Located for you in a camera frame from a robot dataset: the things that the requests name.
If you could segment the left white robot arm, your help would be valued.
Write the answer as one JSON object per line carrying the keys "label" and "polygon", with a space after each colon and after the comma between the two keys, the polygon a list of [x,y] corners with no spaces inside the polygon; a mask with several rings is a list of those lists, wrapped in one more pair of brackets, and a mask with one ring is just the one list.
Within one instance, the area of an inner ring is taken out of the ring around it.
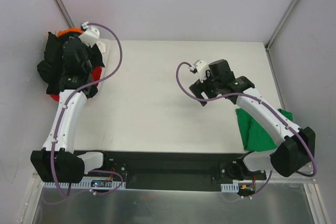
{"label": "left white robot arm", "polygon": [[81,111],[90,94],[89,88],[77,88],[92,80],[89,48],[79,38],[62,46],[60,78],[56,82],[59,104],[50,133],[40,151],[33,151],[30,160],[43,182],[79,183],[94,170],[99,176],[111,171],[111,163],[101,152],[74,154],[76,128]]}

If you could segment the black printed t shirt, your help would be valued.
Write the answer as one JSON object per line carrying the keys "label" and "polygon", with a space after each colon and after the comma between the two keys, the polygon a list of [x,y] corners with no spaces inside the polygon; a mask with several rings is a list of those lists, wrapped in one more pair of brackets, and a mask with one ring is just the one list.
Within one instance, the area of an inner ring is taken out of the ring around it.
{"label": "black printed t shirt", "polygon": [[80,38],[70,38],[64,43],[59,91],[75,90],[99,80],[95,70],[104,67],[102,54],[97,45],[84,44]]}

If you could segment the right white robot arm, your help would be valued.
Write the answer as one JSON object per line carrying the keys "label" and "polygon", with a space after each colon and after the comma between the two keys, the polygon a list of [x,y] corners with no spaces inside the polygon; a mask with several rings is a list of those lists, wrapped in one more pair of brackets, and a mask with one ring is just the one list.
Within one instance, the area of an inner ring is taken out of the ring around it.
{"label": "right white robot arm", "polygon": [[257,170],[272,169],[283,177],[300,173],[314,158],[316,134],[310,127],[302,128],[271,106],[245,76],[236,77],[224,59],[206,63],[198,60],[188,65],[198,80],[189,90],[202,105],[208,100],[225,97],[246,111],[269,134],[277,148],[250,151],[236,166],[236,174],[248,179]]}

